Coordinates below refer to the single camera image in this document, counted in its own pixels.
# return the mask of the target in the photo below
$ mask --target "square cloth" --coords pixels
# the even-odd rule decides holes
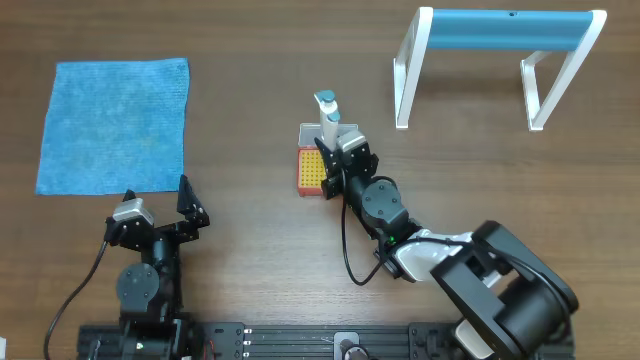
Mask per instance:
[[[187,59],[60,63],[36,194],[177,191]]]

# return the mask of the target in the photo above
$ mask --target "blue bar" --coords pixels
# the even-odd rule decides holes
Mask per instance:
[[[592,20],[591,11],[434,9],[427,47],[573,51]]]

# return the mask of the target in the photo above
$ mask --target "yellow grid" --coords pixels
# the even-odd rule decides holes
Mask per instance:
[[[326,179],[324,162],[318,149],[300,150],[298,155],[298,187],[320,188],[320,182]]]

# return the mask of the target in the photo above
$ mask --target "white rack leg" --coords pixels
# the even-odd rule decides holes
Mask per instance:
[[[421,7],[409,25],[409,31],[393,59],[393,87],[396,129],[409,127],[409,114],[418,86],[422,61],[427,51],[433,8]]]
[[[541,131],[544,124],[549,119],[549,115],[558,104],[558,101],[564,94],[564,91],[571,83],[576,72],[582,65],[582,62],[591,51],[593,44],[596,42],[605,21],[607,20],[607,12],[604,10],[593,10],[593,21],[585,32],[580,44],[575,51],[567,54],[567,58],[562,64],[562,68],[558,73],[547,98],[540,106],[538,97],[538,86],[536,84],[535,64],[544,59],[549,53],[544,51],[536,51],[531,56],[520,62],[520,71],[522,72],[522,85],[524,88],[524,101],[527,109],[527,120],[530,131]]]

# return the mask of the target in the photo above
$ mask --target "wooden table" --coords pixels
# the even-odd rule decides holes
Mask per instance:
[[[609,11],[600,40],[541,133],[527,131],[523,53],[434,52],[409,131],[393,123],[392,58],[420,5]],[[437,232],[504,223],[577,293],[578,357],[640,351],[640,3],[633,1],[80,1],[0,4],[0,336],[40,358],[45,331],[86,275],[121,196],[35,196],[56,62],[187,57],[186,174],[211,214],[183,247],[186,309],[253,324],[454,321],[436,286],[379,274],[353,285],[340,200],[300,198],[298,126],[333,89],[393,176],[411,215]],[[539,65],[548,89],[561,59]],[[159,223],[176,194],[146,194]],[[348,218],[352,266],[374,243]],[[72,358],[78,326],[115,321],[116,278],[136,262],[109,249],[53,336]]]

